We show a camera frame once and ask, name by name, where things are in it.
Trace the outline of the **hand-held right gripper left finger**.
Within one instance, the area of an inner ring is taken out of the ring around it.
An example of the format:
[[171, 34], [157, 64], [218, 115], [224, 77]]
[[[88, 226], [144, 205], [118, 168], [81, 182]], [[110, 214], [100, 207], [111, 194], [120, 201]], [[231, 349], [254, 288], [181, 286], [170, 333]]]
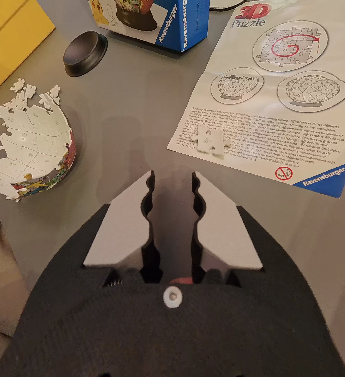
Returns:
[[110, 267], [118, 273], [135, 269], [146, 283], [161, 281], [160, 253], [148, 218], [154, 189], [151, 170], [110, 202], [83, 262], [86, 268]]

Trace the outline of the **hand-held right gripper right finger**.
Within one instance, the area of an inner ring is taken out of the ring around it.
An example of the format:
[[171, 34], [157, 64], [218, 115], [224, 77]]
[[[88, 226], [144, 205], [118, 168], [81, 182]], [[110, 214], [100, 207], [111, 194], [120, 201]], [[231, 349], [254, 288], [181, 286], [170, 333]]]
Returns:
[[198, 216], [191, 242], [193, 282], [202, 282], [209, 270], [218, 270], [225, 281], [233, 270], [261, 271], [236, 203], [199, 172], [192, 174], [192, 192]]

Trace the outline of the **half-built puzzle ball shell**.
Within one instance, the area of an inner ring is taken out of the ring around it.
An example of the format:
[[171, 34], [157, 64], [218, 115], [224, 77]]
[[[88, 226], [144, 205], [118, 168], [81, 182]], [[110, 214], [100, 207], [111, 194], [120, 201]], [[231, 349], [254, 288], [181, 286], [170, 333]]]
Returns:
[[0, 105], [6, 127], [0, 135], [0, 195], [20, 201], [51, 190], [69, 173], [76, 157], [76, 142], [60, 105], [47, 93], [39, 105], [10, 110]]

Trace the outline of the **yellow plastic bin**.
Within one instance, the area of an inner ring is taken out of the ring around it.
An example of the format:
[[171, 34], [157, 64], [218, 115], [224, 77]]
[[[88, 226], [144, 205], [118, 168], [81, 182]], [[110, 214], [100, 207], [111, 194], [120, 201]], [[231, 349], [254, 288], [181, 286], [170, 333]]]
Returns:
[[0, 0], [0, 86], [54, 30], [36, 0]]

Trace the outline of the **blue puzzle box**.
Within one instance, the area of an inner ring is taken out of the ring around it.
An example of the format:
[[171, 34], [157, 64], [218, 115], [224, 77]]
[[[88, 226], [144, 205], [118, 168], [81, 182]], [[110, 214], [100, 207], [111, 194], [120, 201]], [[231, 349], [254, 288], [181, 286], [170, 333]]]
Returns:
[[89, 0], [96, 24], [183, 53], [208, 35], [208, 0]]

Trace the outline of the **white instruction leaflet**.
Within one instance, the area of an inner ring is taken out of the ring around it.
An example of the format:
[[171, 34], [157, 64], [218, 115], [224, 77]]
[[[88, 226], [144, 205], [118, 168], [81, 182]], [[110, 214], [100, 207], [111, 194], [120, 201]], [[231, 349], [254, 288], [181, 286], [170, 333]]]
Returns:
[[[231, 140], [197, 150], [198, 126]], [[345, 187], [345, 1], [247, 1], [230, 17], [168, 150], [323, 195]]]

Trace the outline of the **black round display stand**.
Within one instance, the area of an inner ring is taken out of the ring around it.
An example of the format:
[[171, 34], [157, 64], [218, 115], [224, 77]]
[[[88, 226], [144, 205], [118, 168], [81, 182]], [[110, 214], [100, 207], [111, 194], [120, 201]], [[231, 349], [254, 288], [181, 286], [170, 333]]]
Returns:
[[67, 75], [79, 77], [94, 69], [104, 57], [107, 48], [107, 38], [96, 31], [86, 31], [77, 36], [63, 54]]

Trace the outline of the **white round coaster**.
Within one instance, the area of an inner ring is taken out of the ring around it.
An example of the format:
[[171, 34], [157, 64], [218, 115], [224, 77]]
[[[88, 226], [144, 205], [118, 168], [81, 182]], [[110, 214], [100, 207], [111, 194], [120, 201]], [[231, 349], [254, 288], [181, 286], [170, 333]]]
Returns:
[[228, 11], [246, 2], [246, 0], [210, 0], [210, 11]]

